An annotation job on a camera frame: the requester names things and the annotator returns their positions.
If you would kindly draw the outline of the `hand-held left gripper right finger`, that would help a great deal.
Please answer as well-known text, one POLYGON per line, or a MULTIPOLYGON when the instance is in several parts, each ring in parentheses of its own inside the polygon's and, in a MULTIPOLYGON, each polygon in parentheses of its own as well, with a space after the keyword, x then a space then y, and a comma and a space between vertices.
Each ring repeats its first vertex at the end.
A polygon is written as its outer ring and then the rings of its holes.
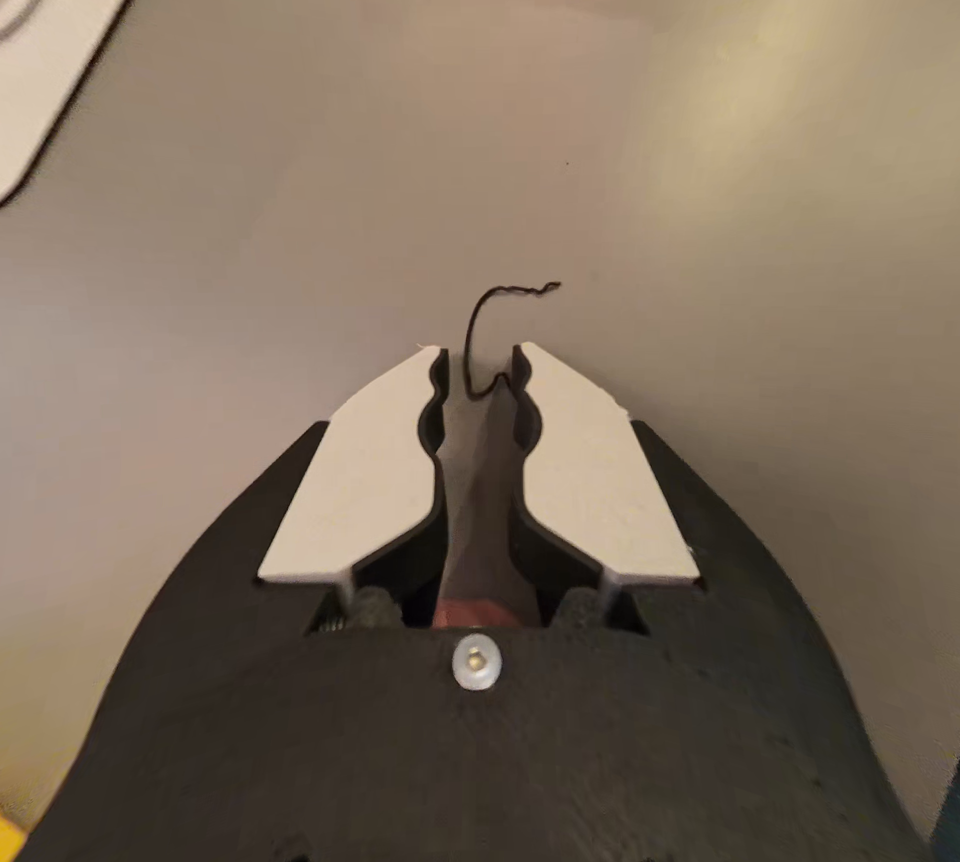
POLYGON ((643 628, 640 600, 702 595, 702 572, 630 412, 540 345, 511 353, 511 561, 545 628, 564 614, 643 628))

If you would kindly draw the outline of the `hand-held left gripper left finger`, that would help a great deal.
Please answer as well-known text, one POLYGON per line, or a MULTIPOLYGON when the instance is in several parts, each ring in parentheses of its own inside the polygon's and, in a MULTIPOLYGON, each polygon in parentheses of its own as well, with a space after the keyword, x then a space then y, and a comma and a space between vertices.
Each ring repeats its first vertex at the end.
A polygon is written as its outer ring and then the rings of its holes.
POLYGON ((332 414, 258 570, 270 584, 332 587, 343 607, 385 590, 430 628, 450 536, 439 448, 450 355, 420 348, 332 414))

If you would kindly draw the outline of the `black twist tie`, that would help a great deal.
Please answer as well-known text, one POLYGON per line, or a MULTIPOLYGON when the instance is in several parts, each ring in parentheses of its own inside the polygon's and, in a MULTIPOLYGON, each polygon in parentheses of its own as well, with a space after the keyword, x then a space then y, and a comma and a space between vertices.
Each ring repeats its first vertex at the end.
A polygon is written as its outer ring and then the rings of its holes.
POLYGON ((477 320, 487 303, 498 296, 529 296, 542 298, 557 292, 563 286, 561 281, 548 281, 541 287, 527 287, 521 285, 495 285, 486 290, 474 304, 466 324, 462 349, 462 385, 465 397, 474 403, 491 397, 500 385, 508 391, 513 391, 512 377, 506 371, 498 371, 483 388, 474 383, 473 351, 474 332, 477 320))

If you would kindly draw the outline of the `person's blue jeans leg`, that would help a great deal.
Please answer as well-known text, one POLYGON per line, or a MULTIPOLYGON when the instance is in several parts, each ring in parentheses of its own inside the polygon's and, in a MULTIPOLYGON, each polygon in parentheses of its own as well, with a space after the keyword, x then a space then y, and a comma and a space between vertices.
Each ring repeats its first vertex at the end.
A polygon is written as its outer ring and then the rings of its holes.
POLYGON ((936 861, 959 861, 959 760, 944 792, 938 818, 930 835, 930 847, 936 861))

